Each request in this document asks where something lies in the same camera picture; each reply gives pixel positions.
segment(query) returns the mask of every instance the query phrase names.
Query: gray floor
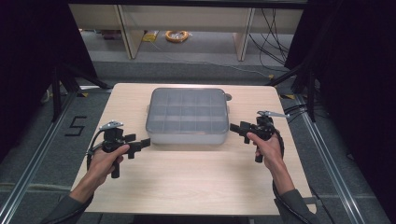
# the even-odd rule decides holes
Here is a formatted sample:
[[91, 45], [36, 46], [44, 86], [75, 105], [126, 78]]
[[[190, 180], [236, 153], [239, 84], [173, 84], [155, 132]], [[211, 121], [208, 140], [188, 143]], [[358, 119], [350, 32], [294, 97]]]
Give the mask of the gray floor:
[[[128, 59], [123, 43], [119, 39], [104, 40], [101, 35], [88, 31], [81, 34], [99, 78], [109, 84], [117, 82], [209, 82], [263, 85], [268, 81], [269, 75], [278, 77], [283, 74], [261, 66], [260, 52], [251, 41], [248, 44], [246, 59], [238, 62], [231, 34], [192, 32], [186, 42], [173, 44], [164, 39], [164, 32], [160, 32], [155, 45], [142, 43], [134, 60]], [[260, 35], [254, 35], [254, 38], [262, 41]], [[280, 40], [283, 45], [288, 46], [292, 35], [282, 35]], [[277, 49], [268, 50], [281, 57]], [[285, 70], [279, 63], [267, 56], [262, 55], [262, 62], [270, 68]], [[279, 84], [277, 86], [279, 94], [291, 94], [292, 81], [293, 77]], [[91, 85], [84, 80], [80, 80], [79, 83]], [[55, 206], [60, 197], [71, 189], [85, 150], [106, 106], [108, 96], [109, 93], [90, 93], [87, 97], [74, 99], [10, 223], [39, 222]], [[296, 105], [295, 100], [286, 98], [281, 99], [281, 103], [284, 108]], [[0, 199], [3, 203], [45, 136], [50, 126], [51, 109], [51, 101], [43, 104], [37, 111], [35, 119], [31, 121], [20, 144], [9, 152], [0, 165]], [[347, 157], [347, 148], [334, 128], [331, 117], [320, 105], [316, 107], [315, 112], [321, 135], [366, 223], [390, 223], [359, 168]], [[68, 133], [76, 133], [76, 129], [69, 127], [75, 116], [87, 117], [78, 119], [76, 122], [77, 125], [83, 125], [84, 130], [81, 136], [65, 136]], [[292, 117], [295, 119], [290, 119], [290, 129], [308, 183], [322, 199], [336, 223], [353, 223], [324, 166], [303, 116], [296, 114]], [[318, 216], [322, 223], [331, 223], [322, 206], [318, 206]], [[79, 223], [130, 223], [132, 219], [132, 215], [86, 213]], [[281, 222], [279, 217], [253, 217], [253, 219], [258, 224]]]

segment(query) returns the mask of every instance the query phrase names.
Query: plastic container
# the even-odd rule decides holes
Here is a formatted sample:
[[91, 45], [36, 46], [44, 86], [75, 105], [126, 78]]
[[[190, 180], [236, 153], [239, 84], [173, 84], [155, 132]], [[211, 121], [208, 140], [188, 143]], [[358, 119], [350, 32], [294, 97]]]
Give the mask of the plastic container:
[[158, 88], [151, 95], [146, 130], [154, 144], [222, 144], [229, 130], [225, 92]]

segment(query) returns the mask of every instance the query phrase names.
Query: sleeve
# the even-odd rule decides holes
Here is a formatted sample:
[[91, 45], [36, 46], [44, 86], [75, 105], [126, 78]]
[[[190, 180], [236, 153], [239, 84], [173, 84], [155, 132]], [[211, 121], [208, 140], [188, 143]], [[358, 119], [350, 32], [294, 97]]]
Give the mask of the sleeve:
[[[306, 206], [303, 197], [297, 189], [288, 191], [280, 196], [280, 198], [300, 216], [307, 219], [310, 223], [320, 223], [318, 217], [311, 213]], [[279, 200], [275, 199], [277, 209], [284, 223], [303, 223]]]
[[81, 203], [69, 195], [61, 199], [58, 205], [52, 210], [52, 212], [44, 218], [41, 224], [52, 224], [52, 223], [77, 223], [78, 219], [84, 213], [85, 209], [92, 202], [93, 195], [85, 202]]

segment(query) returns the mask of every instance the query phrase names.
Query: hand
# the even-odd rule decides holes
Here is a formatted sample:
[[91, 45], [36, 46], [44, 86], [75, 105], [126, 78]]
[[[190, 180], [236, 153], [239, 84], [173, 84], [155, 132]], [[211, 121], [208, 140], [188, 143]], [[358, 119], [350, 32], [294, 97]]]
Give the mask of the hand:
[[255, 146], [259, 147], [260, 151], [256, 151], [256, 156], [264, 156], [264, 164], [269, 170], [273, 168], [274, 163], [283, 162], [279, 139], [275, 133], [267, 141], [260, 139], [254, 133], [247, 133], [247, 137], [253, 141]]
[[260, 152], [256, 152], [256, 156], [258, 156], [257, 153], [264, 156], [264, 164], [271, 172], [278, 193], [282, 195], [295, 189], [286, 164], [283, 162], [277, 135], [273, 134], [267, 141], [260, 139], [254, 133], [247, 133], [247, 137], [260, 149]]
[[110, 153], [106, 153], [102, 149], [96, 149], [92, 157], [90, 169], [82, 177], [75, 189], [70, 192], [70, 197], [81, 203], [87, 202], [96, 189], [105, 183], [107, 175], [114, 171], [113, 161], [122, 162], [122, 155], [128, 149], [128, 145], [121, 146]]

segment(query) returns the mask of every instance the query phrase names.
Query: container lid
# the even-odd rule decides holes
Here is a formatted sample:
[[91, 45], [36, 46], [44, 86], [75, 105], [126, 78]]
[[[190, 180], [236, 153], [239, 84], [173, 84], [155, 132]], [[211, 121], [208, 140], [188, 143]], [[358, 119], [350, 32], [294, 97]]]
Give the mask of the container lid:
[[155, 89], [151, 95], [146, 130], [151, 134], [227, 133], [225, 92], [221, 89]]

